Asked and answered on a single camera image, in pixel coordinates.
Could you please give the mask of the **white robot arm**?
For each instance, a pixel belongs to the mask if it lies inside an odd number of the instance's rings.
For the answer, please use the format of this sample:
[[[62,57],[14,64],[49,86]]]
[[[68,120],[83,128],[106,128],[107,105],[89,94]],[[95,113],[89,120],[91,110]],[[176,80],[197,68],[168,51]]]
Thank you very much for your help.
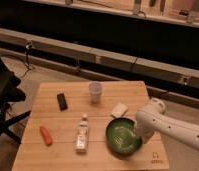
[[[199,125],[165,116],[165,110],[165,103],[158,98],[140,107],[135,114],[136,136],[147,143],[158,131],[199,151]]]

